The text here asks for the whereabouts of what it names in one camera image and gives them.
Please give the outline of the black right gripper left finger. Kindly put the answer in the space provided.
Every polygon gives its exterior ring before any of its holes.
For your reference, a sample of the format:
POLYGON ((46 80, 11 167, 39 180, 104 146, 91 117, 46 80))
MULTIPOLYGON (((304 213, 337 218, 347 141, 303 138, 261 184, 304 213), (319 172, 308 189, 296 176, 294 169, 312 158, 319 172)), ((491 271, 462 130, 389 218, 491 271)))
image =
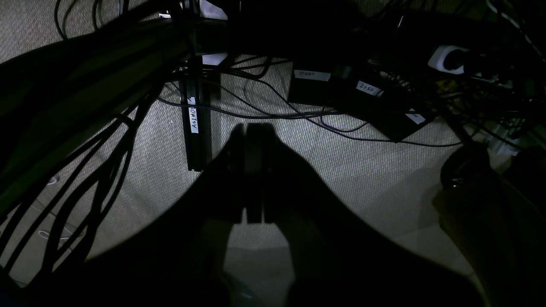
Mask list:
POLYGON ((158 219, 87 262, 88 307, 230 307, 227 241, 242 209, 232 192, 244 125, 158 219))

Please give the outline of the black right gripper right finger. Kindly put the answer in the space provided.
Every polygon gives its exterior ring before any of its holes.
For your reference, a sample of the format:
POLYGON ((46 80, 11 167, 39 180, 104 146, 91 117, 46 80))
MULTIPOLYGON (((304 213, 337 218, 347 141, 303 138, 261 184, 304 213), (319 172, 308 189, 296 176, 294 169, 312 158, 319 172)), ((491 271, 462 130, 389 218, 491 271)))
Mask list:
POLYGON ((263 216, 289 243, 287 307, 483 307, 466 277, 418 256, 354 214, 270 124, 249 124, 263 216))

